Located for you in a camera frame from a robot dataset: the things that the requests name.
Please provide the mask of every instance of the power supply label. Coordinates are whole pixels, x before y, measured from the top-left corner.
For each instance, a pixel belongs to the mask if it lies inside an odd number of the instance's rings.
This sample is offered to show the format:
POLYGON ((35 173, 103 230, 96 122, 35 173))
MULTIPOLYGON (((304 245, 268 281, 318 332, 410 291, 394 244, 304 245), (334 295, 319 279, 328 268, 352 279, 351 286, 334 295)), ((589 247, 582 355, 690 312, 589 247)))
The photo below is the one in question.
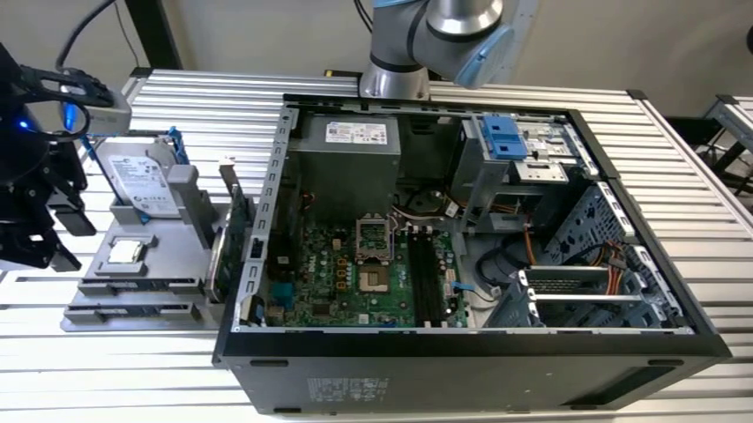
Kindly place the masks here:
POLYGON ((178 216, 160 164, 146 156, 108 156, 115 178, 134 207, 154 217, 178 216))
POLYGON ((389 385, 387 377, 311 377, 308 393, 315 403, 381 402, 389 385))
POLYGON ((327 143, 387 145, 387 125, 383 123, 330 122, 327 143))

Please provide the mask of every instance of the white wall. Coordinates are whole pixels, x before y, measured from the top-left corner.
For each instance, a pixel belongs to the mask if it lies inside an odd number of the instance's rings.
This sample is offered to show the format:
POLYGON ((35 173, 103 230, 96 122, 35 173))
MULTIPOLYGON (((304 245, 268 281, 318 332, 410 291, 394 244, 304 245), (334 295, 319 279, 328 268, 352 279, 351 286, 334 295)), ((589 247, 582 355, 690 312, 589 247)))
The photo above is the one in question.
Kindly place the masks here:
MULTIPOLYGON (((370 37, 351 0, 164 1, 194 69, 365 68, 370 37)), ((700 114, 714 94, 753 94, 752 25, 753 0, 539 0, 510 82, 638 88, 665 113, 700 114)))
MULTIPOLYGON (((371 35, 351 0, 166 0, 186 68, 322 75, 362 71, 371 35)), ((371 10, 371 0, 363 5, 371 10)))
POLYGON ((701 114, 718 93, 753 95, 750 26, 750 0, 541 0, 511 83, 637 88, 701 114))
MULTIPOLYGON (((84 15, 101 0, 0 0, 0 41, 20 64, 52 70, 64 39, 84 15)), ((120 14, 126 33, 142 66, 148 66, 134 22, 123 0, 120 14)), ((79 35, 65 65, 84 70, 120 90, 135 67, 115 9, 111 6, 79 35)), ((52 108, 35 109, 43 126, 60 128, 52 108)))

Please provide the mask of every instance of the motherboard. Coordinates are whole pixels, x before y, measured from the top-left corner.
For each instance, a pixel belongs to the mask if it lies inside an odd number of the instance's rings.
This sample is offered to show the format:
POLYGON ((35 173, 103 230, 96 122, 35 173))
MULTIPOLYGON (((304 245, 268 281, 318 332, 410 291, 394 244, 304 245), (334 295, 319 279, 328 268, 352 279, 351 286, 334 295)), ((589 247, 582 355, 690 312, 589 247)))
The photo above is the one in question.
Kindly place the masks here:
POLYGON ((291 282, 272 284, 268 323, 286 327, 467 327, 450 235, 367 216, 302 230, 291 282))

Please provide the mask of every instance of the blue drive bay latch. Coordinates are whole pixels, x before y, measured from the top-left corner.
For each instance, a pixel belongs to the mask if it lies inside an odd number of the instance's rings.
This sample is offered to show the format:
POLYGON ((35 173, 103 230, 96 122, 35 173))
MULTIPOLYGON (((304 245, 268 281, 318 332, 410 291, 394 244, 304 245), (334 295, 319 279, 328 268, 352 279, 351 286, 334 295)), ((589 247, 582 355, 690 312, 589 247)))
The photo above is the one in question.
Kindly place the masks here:
POLYGON ((509 116, 483 116, 481 133, 490 147, 490 156, 497 160, 523 160, 529 147, 518 132, 518 124, 509 116))

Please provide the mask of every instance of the aluminum extrusion table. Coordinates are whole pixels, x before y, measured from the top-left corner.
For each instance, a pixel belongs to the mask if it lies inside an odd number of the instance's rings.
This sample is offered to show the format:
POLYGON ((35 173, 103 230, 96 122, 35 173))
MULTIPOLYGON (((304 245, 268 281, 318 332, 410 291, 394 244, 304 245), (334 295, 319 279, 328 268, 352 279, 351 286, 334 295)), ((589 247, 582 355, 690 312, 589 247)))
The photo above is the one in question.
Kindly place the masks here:
MULTIPOLYGON (((188 157, 214 201, 228 201, 215 162, 235 157, 243 190, 258 195, 283 93, 354 96, 352 78, 255 77, 155 70, 131 78, 132 128, 183 132, 188 157)), ((467 91, 431 84, 439 101, 575 108, 605 147, 657 233, 734 354, 732 361, 678 382, 618 412, 546 414, 314 416, 307 420, 403 422, 526 420, 753 421, 753 218, 646 100, 626 92, 491 85, 467 91)), ((76 273, 11 271, 0 282, 0 419, 4 421, 250 421, 255 414, 232 374, 214 369, 215 333, 72 333, 59 329, 112 216, 95 167, 83 194, 99 234, 75 238, 76 273)))

